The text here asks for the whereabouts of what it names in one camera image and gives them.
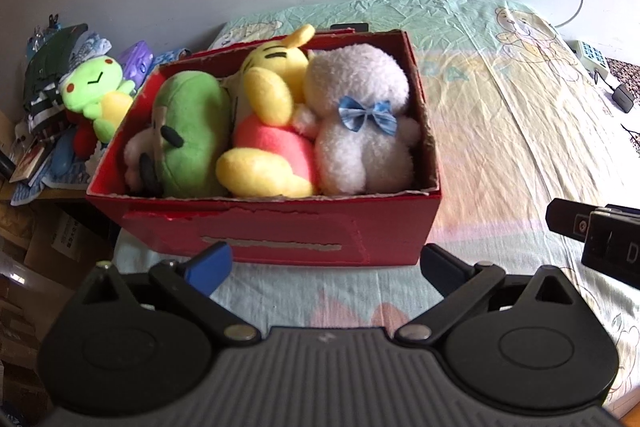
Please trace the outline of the cartoon bear bed sheet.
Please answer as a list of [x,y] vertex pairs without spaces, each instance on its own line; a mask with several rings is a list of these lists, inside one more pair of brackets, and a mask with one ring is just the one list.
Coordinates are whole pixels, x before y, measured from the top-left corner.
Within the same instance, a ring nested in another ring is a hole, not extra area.
[[285,35],[303,24],[366,23],[408,32],[435,135],[442,202],[432,242],[511,273],[556,265],[608,330],[620,369],[606,404],[639,400],[639,294],[582,265],[582,245],[552,233],[552,199],[639,202],[639,156],[616,108],[562,38],[514,2],[358,0],[232,20],[216,46]]

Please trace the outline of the purple tissue pack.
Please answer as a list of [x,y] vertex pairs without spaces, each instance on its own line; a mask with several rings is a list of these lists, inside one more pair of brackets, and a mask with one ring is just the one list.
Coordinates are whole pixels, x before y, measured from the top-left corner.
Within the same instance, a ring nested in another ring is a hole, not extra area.
[[154,54],[149,45],[140,40],[122,51],[116,60],[122,66],[122,78],[133,81],[134,89],[138,90],[150,72]]

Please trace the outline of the dark green folded clothes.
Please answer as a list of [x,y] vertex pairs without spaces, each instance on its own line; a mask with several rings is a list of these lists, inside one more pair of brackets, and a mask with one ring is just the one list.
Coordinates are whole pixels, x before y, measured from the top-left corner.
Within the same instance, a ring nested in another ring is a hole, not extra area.
[[57,16],[49,26],[29,41],[24,76],[23,107],[35,117],[62,102],[58,86],[70,71],[70,60],[80,37],[89,29],[86,23],[62,27]]

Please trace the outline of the yellow tiger plush toy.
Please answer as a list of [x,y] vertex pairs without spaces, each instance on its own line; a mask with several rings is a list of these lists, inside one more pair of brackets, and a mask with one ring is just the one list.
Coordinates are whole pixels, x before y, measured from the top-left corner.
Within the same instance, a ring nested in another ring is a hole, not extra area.
[[268,41],[245,57],[228,83],[234,102],[231,147],[216,162],[218,181],[237,198],[309,197],[318,192],[314,143],[292,127],[305,102],[309,60],[302,47],[314,26]]

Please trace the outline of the green frog plush toy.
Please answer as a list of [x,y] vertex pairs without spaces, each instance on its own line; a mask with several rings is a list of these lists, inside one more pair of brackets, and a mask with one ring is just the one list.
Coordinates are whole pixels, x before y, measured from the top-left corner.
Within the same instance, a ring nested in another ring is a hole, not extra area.
[[108,143],[134,101],[134,87],[119,62],[102,55],[75,67],[63,80],[61,95],[65,108],[89,119],[98,140]]

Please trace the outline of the black smartphone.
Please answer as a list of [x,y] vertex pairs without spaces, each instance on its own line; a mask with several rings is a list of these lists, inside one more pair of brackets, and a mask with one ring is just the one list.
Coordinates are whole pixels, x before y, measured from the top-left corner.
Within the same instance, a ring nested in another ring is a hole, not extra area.
[[332,31],[353,31],[353,32],[368,32],[370,26],[368,23],[338,23],[330,26]]

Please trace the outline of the green pea plush toy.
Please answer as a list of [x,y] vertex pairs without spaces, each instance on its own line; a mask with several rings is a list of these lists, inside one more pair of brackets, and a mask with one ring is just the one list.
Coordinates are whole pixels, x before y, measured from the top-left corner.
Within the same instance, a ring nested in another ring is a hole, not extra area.
[[224,196],[215,169],[229,144],[231,119],[230,96],[213,75],[185,70],[167,79],[154,100],[151,150],[138,159],[144,196]]

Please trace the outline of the pink plush teddy bear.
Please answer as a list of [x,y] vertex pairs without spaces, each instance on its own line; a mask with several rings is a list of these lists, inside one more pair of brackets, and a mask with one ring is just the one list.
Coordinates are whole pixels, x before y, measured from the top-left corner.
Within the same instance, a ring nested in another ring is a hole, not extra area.
[[125,180],[131,191],[142,189],[140,158],[143,154],[148,155],[149,158],[153,157],[153,134],[152,128],[142,130],[134,135],[125,146]]

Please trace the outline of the white plush bunny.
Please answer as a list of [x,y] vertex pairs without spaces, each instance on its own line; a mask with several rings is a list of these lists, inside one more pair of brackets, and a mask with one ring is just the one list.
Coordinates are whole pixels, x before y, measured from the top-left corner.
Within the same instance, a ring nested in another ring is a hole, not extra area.
[[314,141],[323,194],[397,193],[413,180],[420,124],[407,115],[409,81],[369,43],[311,51],[295,130]]

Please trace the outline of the brown floral tablecloth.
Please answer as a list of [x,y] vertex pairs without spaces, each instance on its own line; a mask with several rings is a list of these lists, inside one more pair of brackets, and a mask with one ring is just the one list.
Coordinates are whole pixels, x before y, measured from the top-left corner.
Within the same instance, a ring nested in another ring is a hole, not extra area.
[[640,98],[640,66],[611,57],[608,57],[606,62],[613,77],[625,86],[634,103],[638,103]]

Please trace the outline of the red cardboard box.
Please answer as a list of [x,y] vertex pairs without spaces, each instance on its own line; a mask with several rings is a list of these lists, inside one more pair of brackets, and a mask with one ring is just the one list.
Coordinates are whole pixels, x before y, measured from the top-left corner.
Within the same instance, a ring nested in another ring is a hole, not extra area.
[[237,262],[273,265],[415,265],[442,199],[435,138],[408,32],[322,32],[309,49],[370,43],[390,54],[410,84],[409,114],[422,127],[411,190],[396,194],[309,198],[143,198],[128,194],[124,147],[151,121],[163,83],[183,70],[215,77],[239,72],[256,42],[200,52],[151,72],[102,156],[86,197],[124,230],[162,254],[194,256],[224,241]]

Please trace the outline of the black charger adapter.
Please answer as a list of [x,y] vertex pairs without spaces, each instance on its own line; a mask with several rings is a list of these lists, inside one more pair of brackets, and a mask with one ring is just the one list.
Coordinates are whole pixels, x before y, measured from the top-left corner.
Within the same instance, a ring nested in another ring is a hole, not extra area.
[[612,93],[613,102],[620,108],[620,110],[629,114],[631,109],[634,108],[634,97],[628,91],[628,89],[623,85],[623,83],[619,84]]

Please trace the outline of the cardboard box on floor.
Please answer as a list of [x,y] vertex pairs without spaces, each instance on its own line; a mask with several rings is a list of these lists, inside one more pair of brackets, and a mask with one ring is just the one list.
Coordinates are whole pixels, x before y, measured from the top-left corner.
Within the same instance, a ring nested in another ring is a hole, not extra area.
[[1,412],[43,419],[49,397],[36,371],[41,341],[96,262],[110,260],[119,226],[80,197],[1,201]]

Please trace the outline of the blue checkered cloth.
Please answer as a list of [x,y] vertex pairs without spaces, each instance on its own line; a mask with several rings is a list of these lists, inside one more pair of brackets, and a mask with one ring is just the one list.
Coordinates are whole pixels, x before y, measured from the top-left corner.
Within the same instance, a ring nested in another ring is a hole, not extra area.
[[[189,55],[189,50],[178,49],[158,57],[154,56],[146,78],[149,77],[154,67],[180,60],[180,58]],[[140,89],[134,89],[133,98],[136,97]],[[96,170],[96,164],[100,161],[102,150],[109,142],[101,143],[94,133],[92,122],[81,114],[70,112],[65,108],[65,115],[74,127],[65,131],[56,141],[55,147],[44,158],[32,180],[16,187],[11,198],[13,206],[27,205],[33,202],[47,187],[78,191],[84,191],[87,188],[94,170]]]

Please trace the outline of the white power strip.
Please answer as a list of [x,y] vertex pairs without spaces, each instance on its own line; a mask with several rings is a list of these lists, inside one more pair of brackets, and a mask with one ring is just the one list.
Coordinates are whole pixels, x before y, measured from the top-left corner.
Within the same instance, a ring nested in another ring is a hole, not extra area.
[[566,43],[576,55],[578,62],[590,74],[598,74],[602,79],[608,78],[610,75],[608,62],[598,49],[580,40],[567,40]]

